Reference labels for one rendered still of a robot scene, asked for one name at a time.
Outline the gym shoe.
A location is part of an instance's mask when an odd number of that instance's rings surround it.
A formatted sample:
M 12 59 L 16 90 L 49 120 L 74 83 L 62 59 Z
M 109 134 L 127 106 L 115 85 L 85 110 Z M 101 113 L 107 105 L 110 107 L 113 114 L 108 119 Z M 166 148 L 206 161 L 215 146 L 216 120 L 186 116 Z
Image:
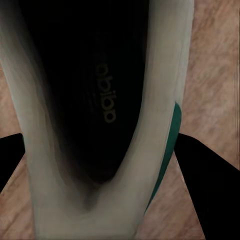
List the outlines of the gym shoe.
M 35 240 L 134 240 L 182 121 L 195 0 L 0 0 Z

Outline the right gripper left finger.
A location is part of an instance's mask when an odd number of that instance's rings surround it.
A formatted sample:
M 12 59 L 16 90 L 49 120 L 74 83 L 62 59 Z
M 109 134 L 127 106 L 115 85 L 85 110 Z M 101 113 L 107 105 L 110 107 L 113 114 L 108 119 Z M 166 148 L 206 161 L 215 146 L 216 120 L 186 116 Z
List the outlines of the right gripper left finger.
M 22 137 L 17 133 L 0 138 L 0 193 L 26 153 Z

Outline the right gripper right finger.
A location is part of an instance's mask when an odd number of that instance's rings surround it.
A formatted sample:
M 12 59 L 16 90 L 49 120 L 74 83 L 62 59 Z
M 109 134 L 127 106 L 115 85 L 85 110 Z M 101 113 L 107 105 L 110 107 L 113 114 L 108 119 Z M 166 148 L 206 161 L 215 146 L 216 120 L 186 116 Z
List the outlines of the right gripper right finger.
M 240 171 L 185 134 L 174 152 L 206 240 L 240 240 Z

